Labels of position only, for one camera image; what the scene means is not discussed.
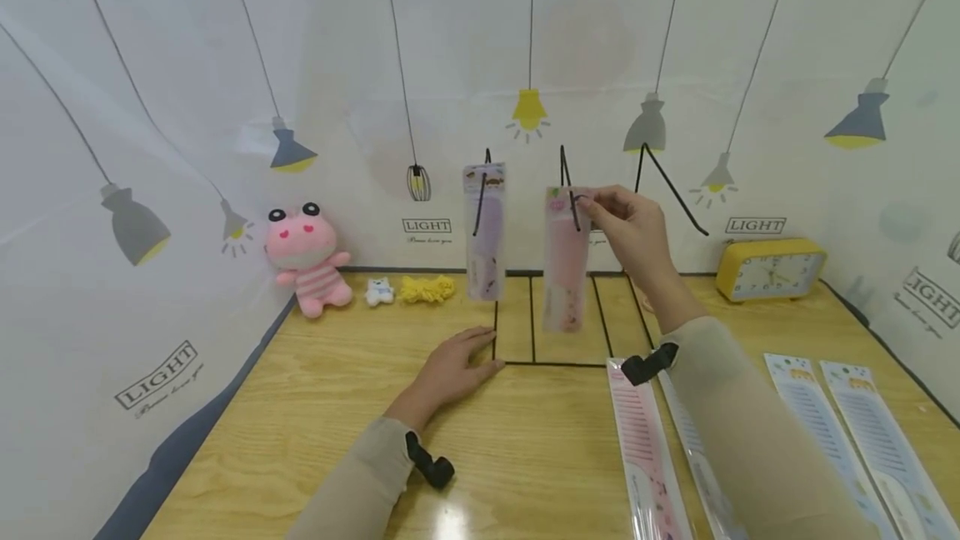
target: blue lamp shade illustration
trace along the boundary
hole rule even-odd
[[[113,236],[122,254],[135,266],[156,257],[170,239],[170,230],[150,209],[133,200],[130,187],[108,184],[100,190],[102,204],[113,213]]]
[[[273,136],[280,142],[277,154],[273,155],[271,169],[284,173],[300,173],[310,167],[317,154],[294,140],[294,131],[287,127],[282,117],[273,118]]]
[[[666,123],[663,121],[662,109],[663,100],[659,99],[658,94],[647,94],[646,100],[640,103],[640,114],[627,130],[627,138],[623,142],[625,153],[638,153],[644,143],[655,153],[666,148]]]
[[[857,96],[857,108],[848,112],[834,129],[827,132],[827,142],[834,147],[853,150],[886,141],[883,117],[880,116],[880,105],[890,98],[890,94],[884,92],[886,89],[886,79],[875,77],[870,80],[866,90]]]

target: white backdrop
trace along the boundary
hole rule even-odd
[[[676,0],[664,52],[671,1],[532,0],[531,14],[531,0],[393,0],[394,36],[390,0],[0,0],[17,42],[0,31],[5,532],[92,536],[165,435],[233,377],[288,298],[261,249],[271,207],[317,201],[354,264],[461,268],[460,172],[490,148],[507,162],[507,266],[541,268],[558,148],[576,184],[631,187],[638,157],[623,140],[662,53],[658,158],[712,233],[645,166],[677,265],[713,271],[725,241],[757,238],[728,234],[731,218],[785,219],[779,235],[825,245],[827,280],[960,413],[952,319],[893,297],[915,266],[960,293],[953,0],[929,0],[897,56],[888,141],[851,152],[823,134],[882,75],[921,0],[779,0],[766,42],[775,0]],[[528,66],[550,126],[525,142],[505,126]],[[400,71],[426,202],[406,187]],[[133,267],[118,246],[106,180],[68,112],[109,179],[169,229],[151,261]],[[270,168],[278,112],[317,154],[304,172]],[[728,143],[738,192],[694,205]],[[220,194],[253,224],[239,238],[223,238]],[[417,219],[448,219],[449,232],[412,234],[404,220]],[[617,269],[595,243],[590,268]],[[176,380],[130,408],[116,398],[184,342],[195,357]]]

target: pink stuffed toy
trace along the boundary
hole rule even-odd
[[[350,255],[337,252],[337,234],[320,207],[308,202],[301,212],[270,212],[267,257],[278,268],[280,286],[297,285],[297,300],[306,318],[318,318],[324,305],[341,307],[353,300],[353,289],[336,268],[349,263]]]

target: black wire hook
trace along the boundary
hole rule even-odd
[[[487,149],[487,156],[484,158],[484,165],[492,161],[490,157],[490,148]],[[473,236],[476,237],[480,231],[480,210],[483,209],[483,193],[487,190],[487,173],[482,173],[482,178],[480,178],[480,200],[477,201],[477,220],[473,224]]]
[[[566,184],[563,182],[564,176],[567,178]],[[567,149],[563,147],[563,144],[560,146],[560,185],[573,186],[573,181],[570,180],[570,169],[567,167]],[[580,218],[577,217],[577,201],[573,197],[573,190],[570,190],[569,193],[570,213],[573,213],[573,225],[576,226],[577,231],[580,231]]]
[[[666,185],[670,187],[670,192],[673,193],[678,203],[680,203],[680,206],[683,207],[683,212],[687,214],[687,218],[690,219],[690,223],[692,223],[693,226],[697,229],[697,231],[699,231],[703,236],[709,236],[710,235],[709,232],[703,229],[703,227],[701,227],[700,224],[697,223],[697,219],[693,216],[693,213],[690,212],[686,202],[684,202],[683,199],[681,198],[680,192],[677,192],[677,189],[674,187],[673,182],[670,181],[670,178],[668,177],[666,172],[664,172],[663,167],[661,167],[661,163],[657,161],[657,157],[655,157],[654,153],[650,151],[650,147],[647,146],[646,142],[644,142],[643,145],[640,146],[640,162],[637,164],[637,181],[633,183],[633,192],[634,193],[639,192],[640,173],[643,173],[643,154],[644,153],[650,155],[650,158],[654,162],[654,165],[657,166],[657,170],[661,173],[663,181],[665,181]]]

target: beige sleeve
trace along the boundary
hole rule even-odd
[[[413,469],[406,427],[372,422],[324,479],[287,533],[287,540],[380,540]]]
[[[838,473],[737,340],[713,317],[663,337],[670,380],[751,540],[878,538]]]

